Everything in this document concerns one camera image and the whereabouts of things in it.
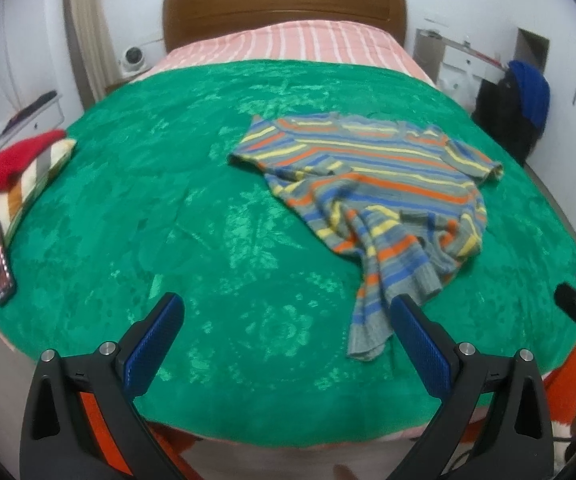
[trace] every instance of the multicolored striped knit top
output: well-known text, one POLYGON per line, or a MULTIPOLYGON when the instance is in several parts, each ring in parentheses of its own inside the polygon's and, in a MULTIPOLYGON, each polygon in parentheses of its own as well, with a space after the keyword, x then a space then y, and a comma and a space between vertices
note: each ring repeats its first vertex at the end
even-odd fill
POLYGON ((232 154, 335 253, 360 258, 348 355, 370 360, 392 335, 399 294, 422 304, 481 251, 486 208, 476 183, 498 162, 436 126, 336 113, 255 117, 232 154))

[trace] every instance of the silver screw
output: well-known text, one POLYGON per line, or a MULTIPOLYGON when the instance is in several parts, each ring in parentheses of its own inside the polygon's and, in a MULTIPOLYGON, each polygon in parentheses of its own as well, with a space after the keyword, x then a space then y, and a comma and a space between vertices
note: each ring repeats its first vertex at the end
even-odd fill
POLYGON ((54 350, 52 348, 50 348, 48 350, 44 350, 42 352, 42 361, 44 363, 47 363, 48 361, 52 361, 53 357, 54 357, 54 350))
POLYGON ((472 343, 461 343, 459 345, 459 352, 464 355, 473 355, 476 351, 477 349, 472 343))
POLYGON ((532 355, 532 352, 526 348, 523 348, 519 351, 519 357, 527 362, 530 362, 534 359, 534 355, 532 355))
POLYGON ((112 341, 106 341, 105 343, 101 343, 99 347, 99 352, 103 355, 110 355, 114 352, 114 349, 117 348, 117 345, 114 344, 112 341))

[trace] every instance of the pink and white striped bedding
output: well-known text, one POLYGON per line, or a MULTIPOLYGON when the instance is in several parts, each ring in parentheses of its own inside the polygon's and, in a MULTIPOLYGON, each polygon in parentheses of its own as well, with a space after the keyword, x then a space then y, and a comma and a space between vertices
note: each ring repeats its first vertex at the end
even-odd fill
POLYGON ((277 23, 173 50, 138 79, 175 68, 247 59, 296 59, 389 68, 433 84, 387 32, 354 22, 277 23))

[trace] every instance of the brown headboard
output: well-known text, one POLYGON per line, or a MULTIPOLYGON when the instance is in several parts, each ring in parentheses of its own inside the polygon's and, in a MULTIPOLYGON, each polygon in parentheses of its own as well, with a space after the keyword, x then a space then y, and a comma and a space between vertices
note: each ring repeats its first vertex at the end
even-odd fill
POLYGON ((164 0, 166 51, 291 20, 350 20, 406 39, 406 0, 164 0))

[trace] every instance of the green bedspread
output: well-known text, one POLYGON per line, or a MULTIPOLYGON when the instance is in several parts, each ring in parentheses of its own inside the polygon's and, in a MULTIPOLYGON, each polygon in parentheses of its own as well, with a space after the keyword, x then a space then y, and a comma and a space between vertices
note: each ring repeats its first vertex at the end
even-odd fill
POLYGON ((228 164, 253 114, 338 111, 437 124, 501 160, 485 184, 483 252, 424 309, 456 341, 562 363, 576 327, 552 293, 576 247, 524 171, 449 98, 364 66, 248 61, 128 85, 69 128, 79 143, 11 246, 18 293, 0 329, 21 351, 91 352, 167 290, 186 321, 150 391, 148 418, 265 446, 367 440, 427 422, 437 408, 399 343, 346 358, 360 268, 274 199, 260 174, 228 164))

